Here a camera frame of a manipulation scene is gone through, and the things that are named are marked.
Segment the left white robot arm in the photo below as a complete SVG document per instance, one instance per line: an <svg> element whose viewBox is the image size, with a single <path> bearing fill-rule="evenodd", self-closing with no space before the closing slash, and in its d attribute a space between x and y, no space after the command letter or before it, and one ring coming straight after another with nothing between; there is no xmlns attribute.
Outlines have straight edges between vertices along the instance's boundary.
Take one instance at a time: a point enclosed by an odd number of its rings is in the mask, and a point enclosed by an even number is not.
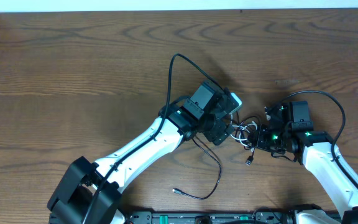
<svg viewBox="0 0 358 224"><path fill-rule="evenodd" d="M119 201L129 184L198 133L220 145L234 130L224 117L241 106L235 93L205 80L192 96L164 106L149 128L116 152L94 162L85 157L72 162L47 208L60 223L125 223Z"/></svg>

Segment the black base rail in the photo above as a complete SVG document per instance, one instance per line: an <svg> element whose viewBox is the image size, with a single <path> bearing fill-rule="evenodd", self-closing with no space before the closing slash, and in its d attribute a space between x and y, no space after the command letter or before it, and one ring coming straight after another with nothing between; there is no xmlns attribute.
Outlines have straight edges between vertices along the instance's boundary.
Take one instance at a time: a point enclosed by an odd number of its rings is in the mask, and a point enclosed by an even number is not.
<svg viewBox="0 0 358 224"><path fill-rule="evenodd" d="M238 220L257 220L263 223L296 223L295 214L271 212L261 209L257 212L247 213L155 213L134 212L123 221L117 223L125 224L196 224L196 223L226 223Z"/></svg>

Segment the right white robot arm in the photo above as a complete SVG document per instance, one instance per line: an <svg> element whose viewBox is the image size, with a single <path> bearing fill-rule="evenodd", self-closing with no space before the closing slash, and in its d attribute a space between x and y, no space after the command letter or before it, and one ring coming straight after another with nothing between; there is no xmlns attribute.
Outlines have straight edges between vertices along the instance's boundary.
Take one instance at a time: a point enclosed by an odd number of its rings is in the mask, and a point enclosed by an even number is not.
<svg viewBox="0 0 358 224"><path fill-rule="evenodd" d="M342 223L358 223L358 175L341 155L326 131L314 130L307 101L280 103L266 108L268 124L260 125L252 138L257 149L272 157L294 155L321 184Z"/></svg>

